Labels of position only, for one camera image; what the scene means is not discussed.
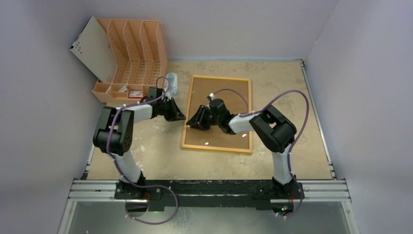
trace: orange plastic organizer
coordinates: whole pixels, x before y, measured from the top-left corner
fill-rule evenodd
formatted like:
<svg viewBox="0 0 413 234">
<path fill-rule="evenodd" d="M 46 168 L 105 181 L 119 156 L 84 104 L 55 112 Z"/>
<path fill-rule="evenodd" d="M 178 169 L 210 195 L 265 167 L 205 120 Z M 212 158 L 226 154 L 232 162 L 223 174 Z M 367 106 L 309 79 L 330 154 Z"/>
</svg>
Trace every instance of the orange plastic organizer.
<svg viewBox="0 0 413 234">
<path fill-rule="evenodd" d="M 156 86 L 156 79 L 164 76 L 168 66 L 159 21 L 128 19 L 97 19 L 105 29 L 116 61 L 116 72 L 111 83 L 97 81 L 92 92 L 101 102 L 122 101 L 136 103 L 141 98 L 129 98 L 130 92 L 148 94 Z M 127 85 L 127 90 L 120 90 Z M 164 80 L 158 81 L 163 87 Z"/>
</svg>

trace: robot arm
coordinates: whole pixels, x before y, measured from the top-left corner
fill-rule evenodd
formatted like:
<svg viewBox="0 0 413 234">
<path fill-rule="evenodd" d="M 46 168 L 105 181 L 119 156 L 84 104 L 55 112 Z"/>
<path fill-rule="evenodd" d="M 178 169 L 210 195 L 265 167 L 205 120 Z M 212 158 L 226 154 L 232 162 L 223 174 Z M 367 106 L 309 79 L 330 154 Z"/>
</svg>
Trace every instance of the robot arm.
<svg viewBox="0 0 413 234">
<path fill-rule="evenodd" d="M 146 102 L 152 101 L 162 95 L 163 89 L 149 89 Z M 93 144 L 103 153 L 108 153 L 106 144 L 109 138 L 110 126 L 119 108 L 104 107 L 100 114 L 96 130 L 94 132 Z M 173 98 L 164 98 L 124 109 L 116 119 L 117 129 L 113 131 L 110 152 L 115 157 L 119 168 L 134 183 L 141 177 L 141 170 L 136 166 L 130 151 L 133 139 L 133 124 L 142 120 L 164 116 L 166 121 L 185 120 L 186 117 L 179 110 Z"/>
<path fill-rule="evenodd" d="M 226 134 L 255 131 L 264 145 L 271 151 L 274 162 L 274 180 L 282 186 L 293 183 L 294 172 L 288 166 L 288 150 L 294 141 L 297 129 L 274 106 L 269 106 L 257 114 L 232 115 L 221 99 L 208 97 L 209 105 L 200 106 L 187 126 L 206 131 L 211 125 L 218 125 Z"/>
</svg>

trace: white wall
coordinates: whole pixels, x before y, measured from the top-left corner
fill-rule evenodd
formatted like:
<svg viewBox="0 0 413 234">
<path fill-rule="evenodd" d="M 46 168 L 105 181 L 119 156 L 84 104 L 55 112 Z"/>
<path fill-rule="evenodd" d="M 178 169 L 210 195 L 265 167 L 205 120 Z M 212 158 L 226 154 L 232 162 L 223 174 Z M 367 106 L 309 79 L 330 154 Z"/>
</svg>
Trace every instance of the white wall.
<svg viewBox="0 0 413 234">
<path fill-rule="evenodd" d="M 360 232 L 413 230 L 413 1 L 340 0 L 306 70 Z"/>
<path fill-rule="evenodd" d="M 69 47 L 89 16 L 80 0 L 0 3 L 2 233 L 56 233 L 85 168 L 100 104 Z"/>
<path fill-rule="evenodd" d="M 301 59 L 338 0 L 84 2 L 96 17 L 160 20 L 170 59 Z"/>
</svg>

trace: cork board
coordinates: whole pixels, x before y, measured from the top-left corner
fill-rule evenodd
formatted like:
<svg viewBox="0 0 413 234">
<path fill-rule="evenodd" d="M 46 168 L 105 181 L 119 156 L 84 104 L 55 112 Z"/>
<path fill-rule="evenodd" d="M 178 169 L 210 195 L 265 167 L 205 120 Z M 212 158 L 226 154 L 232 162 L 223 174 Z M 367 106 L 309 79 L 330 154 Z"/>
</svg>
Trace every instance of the cork board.
<svg viewBox="0 0 413 234">
<path fill-rule="evenodd" d="M 187 103 L 187 119 L 194 116 L 200 105 L 208 105 L 207 96 L 210 93 L 225 88 L 238 91 L 248 101 L 248 110 L 252 110 L 250 79 L 192 76 Z M 215 98 L 222 99 L 231 114 L 247 111 L 243 99 L 234 92 L 221 91 Z M 184 125 L 181 147 L 251 154 L 252 133 L 228 135 L 223 133 L 218 126 L 211 126 L 208 131 L 200 131 Z"/>
</svg>

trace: beige table surface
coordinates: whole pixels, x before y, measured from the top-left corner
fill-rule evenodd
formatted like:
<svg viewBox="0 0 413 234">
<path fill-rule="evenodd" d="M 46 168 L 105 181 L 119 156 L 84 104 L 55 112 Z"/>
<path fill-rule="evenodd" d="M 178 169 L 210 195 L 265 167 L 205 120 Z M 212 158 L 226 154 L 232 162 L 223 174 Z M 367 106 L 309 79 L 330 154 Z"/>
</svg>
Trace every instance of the beige table surface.
<svg viewBox="0 0 413 234">
<path fill-rule="evenodd" d="M 308 93 L 299 62 L 170 61 L 168 72 L 178 75 L 175 101 L 186 112 L 191 75 L 249 78 L 252 108 L 263 108 L 277 94 L 299 89 Z M 300 94 L 288 94 L 275 102 L 299 131 L 305 115 Z M 269 179 L 273 162 L 269 150 L 253 133 L 253 154 L 181 149 L 184 123 L 166 122 L 163 117 L 134 125 L 132 155 L 147 179 Z M 303 135 L 292 152 L 298 179 L 331 179 L 325 149 L 311 108 Z M 119 179 L 109 157 L 95 148 L 87 179 Z"/>
</svg>

